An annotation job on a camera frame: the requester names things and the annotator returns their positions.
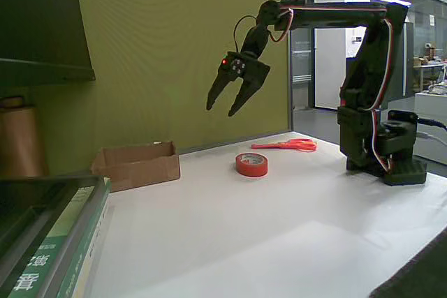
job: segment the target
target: glass door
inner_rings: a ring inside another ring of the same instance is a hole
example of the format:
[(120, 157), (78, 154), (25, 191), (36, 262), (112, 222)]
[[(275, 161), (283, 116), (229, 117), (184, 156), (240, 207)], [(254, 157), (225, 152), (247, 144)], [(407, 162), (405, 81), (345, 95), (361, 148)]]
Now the glass door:
[(314, 106), (314, 32), (295, 29), (291, 32), (291, 82), (293, 110)]

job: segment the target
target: green wall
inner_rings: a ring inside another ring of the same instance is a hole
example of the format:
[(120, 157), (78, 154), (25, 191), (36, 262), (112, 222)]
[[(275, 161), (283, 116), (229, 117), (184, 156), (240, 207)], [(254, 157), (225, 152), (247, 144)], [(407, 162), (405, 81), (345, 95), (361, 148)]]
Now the green wall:
[[(205, 110), (235, 22), (264, 1), (80, 0), (96, 81), (29, 90), (52, 174), (85, 169), (101, 147), (174, 140), (186, 149), (286, 130), (286, 43), (267, 46), (272, 70), (234, 117), (240, 81)], [(252, 24), (240, 25), (240, 43)]]

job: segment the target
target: orange scissors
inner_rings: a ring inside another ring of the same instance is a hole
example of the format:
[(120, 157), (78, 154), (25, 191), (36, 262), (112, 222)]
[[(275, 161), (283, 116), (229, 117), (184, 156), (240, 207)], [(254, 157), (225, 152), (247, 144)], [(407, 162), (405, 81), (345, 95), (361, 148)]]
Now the orange scissors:
[(316, 142), (310, 139), (292, 139), (287, 142), (270, 144), (252, 144), (252, 149), (295, 149), (300, 151), (316, 151)]

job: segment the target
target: red adhesive tape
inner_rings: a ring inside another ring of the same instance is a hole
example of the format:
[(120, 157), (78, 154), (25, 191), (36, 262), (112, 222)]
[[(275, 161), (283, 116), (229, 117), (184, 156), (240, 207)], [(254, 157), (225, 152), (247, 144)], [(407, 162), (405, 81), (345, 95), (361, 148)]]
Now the red adhesive tape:
[(248, 177), (261, 177), (267, 174), (268, 161), (265, 156), (244, 153), (236, 156), (236, 170)]

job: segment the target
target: cardboard tube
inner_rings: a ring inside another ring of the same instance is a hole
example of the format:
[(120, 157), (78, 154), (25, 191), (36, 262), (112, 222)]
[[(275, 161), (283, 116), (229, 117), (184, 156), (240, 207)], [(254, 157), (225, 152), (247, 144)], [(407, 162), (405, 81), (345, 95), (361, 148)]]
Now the cardboard tube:
[(7, 178), (48, 174), (33, 107), (0, 112), (0, 175)]

